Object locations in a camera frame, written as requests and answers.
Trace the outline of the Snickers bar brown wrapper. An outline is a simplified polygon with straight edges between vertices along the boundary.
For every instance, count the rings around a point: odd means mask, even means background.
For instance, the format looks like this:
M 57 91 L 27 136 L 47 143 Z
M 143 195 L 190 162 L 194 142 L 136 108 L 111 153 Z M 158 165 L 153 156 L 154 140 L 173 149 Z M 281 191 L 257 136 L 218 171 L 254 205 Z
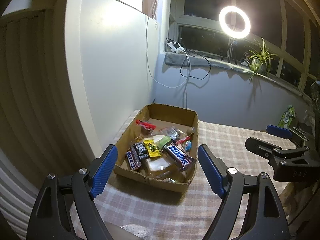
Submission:
M 190 169 L 196 163 L 196 159 L 184 153 L 174 144 L 165 145 L 163 149 L 164 152 L 175 162 L 181 172 Z

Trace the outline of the packaged toast bread slice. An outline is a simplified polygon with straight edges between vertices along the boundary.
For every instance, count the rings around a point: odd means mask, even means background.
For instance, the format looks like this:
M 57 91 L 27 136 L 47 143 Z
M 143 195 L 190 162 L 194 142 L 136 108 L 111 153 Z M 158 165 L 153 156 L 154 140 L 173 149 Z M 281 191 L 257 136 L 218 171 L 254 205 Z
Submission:
M 153 179 L 165 179 L 178 171 L 178 166 L 166 155 L 145 159 L 142 164 L 145 176 Z

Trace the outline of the clear bag dark snack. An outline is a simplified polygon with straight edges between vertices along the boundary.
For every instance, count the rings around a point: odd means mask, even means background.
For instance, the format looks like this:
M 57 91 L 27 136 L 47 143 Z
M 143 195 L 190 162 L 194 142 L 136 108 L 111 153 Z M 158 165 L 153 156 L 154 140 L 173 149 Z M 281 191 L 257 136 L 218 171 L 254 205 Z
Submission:
M 174 142 L 185 138 L 185 133 L 175 126 L 162 128 L 159 130 L 159 133 L 171 137 Z

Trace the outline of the green tissue box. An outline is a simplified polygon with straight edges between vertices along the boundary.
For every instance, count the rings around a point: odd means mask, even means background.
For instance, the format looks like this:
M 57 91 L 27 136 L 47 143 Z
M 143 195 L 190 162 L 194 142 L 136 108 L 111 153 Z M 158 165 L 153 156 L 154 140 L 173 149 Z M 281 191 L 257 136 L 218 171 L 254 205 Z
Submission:
M 297 120 L 295 108 L 293 105 L 288 105 L 287 109 L 280 118 L 278 126 L 282 128 L 292 128 L 293 126 L 295 126 L 296 122 Z

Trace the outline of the green potted plant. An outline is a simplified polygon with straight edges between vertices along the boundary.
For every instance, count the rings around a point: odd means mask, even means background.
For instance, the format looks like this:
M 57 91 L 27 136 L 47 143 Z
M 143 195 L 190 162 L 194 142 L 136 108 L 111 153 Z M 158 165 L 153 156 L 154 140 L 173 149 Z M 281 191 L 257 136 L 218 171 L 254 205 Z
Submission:
M 271 69 L 272 60 L 278 57 L 277 54 L 270 51 L 270 47 L 267 46 L 265 39 L 261 36 L 260 41 L 255 40 L 258 44 L 258 49 L 252 46 L 246 46 L 248 50 L 246 51 L 246 62 L 248 63 L 249 70 L 252 72 L 251 77 L 259 74 L 262 67 L 265 66 L 265 74 L 268 75 Z

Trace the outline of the checkered beige tablecloth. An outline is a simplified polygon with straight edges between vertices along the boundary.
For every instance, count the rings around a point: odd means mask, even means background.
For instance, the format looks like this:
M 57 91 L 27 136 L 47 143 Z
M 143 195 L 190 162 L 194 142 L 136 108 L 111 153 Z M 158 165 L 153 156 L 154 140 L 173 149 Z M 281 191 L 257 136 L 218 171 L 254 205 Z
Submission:
M 265 132 L 199 121 L 199 144 L 206 144 L 227 166 L 241 173 L 273 175 L 267 160 L 245 149 L 255 137 L 283 149 L 294 144 Z M 111 174 L 94 201 L 103 221 L 118 226 L 144 226 L 150 239 L 202 239 L 220 206 L 200 165 L 185 193 L 167 191 Z

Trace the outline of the green small snack packet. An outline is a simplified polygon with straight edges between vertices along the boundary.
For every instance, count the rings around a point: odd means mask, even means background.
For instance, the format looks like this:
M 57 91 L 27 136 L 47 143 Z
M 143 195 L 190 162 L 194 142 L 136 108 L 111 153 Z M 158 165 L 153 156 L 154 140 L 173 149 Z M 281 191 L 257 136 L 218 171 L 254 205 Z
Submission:
M 164 136 L 157 142 L 157 146 L 159 149 L 163 148 L 165 145 L 170 144 L 172 142 L 172 138 L 169 136 Z

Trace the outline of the black white snack packet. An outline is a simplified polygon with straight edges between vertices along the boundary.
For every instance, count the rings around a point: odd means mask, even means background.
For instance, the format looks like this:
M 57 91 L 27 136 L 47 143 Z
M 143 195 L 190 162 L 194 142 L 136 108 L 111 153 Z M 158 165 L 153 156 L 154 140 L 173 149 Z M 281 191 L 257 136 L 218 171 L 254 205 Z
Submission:
M 146 146 L 142 142 L 134 143 L 132 146 L 138 155 L 139 160 L 148 159 L 150 157 Z

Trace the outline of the brown cardboard box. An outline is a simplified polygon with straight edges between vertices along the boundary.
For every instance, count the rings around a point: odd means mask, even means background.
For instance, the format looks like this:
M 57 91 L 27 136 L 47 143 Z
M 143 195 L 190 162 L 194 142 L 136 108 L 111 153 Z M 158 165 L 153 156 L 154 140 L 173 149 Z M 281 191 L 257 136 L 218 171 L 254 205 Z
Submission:
M 115 174 L 185 192 L 195 176 L 198 130 L 195 111 L 158 103 L 145 106 L 116 142 Z

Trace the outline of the yellow snack packet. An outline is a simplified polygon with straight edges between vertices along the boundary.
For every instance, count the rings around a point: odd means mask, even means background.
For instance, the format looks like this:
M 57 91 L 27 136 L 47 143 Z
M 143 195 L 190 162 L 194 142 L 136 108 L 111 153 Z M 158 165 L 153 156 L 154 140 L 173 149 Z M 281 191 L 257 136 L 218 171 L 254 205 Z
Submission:
M 144 139 L 143 144 L 146 146 L 150 158 L 157 158 L 161 156 L 161 152 L 153 139 Z

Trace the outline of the red wrapped dark snack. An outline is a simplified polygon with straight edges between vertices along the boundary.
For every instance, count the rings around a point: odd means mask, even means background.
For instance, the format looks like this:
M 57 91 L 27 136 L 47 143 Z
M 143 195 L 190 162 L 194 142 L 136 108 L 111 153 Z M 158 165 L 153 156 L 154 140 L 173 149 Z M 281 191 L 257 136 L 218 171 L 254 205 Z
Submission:
M 153 125 L 147 121 L 136 120 L 136 125 L 138 125 L 140 127 L 142 134 L 150 134 L 152 131 L 154 131 L 156 129 L 155 125 Z

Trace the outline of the white power strip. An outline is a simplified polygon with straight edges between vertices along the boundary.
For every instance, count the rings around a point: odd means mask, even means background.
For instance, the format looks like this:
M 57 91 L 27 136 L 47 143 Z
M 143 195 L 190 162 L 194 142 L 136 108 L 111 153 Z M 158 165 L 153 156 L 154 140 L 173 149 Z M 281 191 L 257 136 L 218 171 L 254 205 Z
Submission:
M 185 49 L 176 41 L 168 41 L 167 45 L 170 48 L 172 53 L 176 53 L 176 54 L 185 53 Z

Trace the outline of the white cabinet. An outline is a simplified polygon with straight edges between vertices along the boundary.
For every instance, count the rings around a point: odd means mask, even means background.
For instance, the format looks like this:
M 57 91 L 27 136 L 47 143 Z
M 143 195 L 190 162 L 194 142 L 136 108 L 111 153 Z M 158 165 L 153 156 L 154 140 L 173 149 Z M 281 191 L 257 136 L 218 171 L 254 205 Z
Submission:
M 56 0 L 59 113 L 77 160 L 102 154 L 125 120 L 154 100 L 169 0 Z

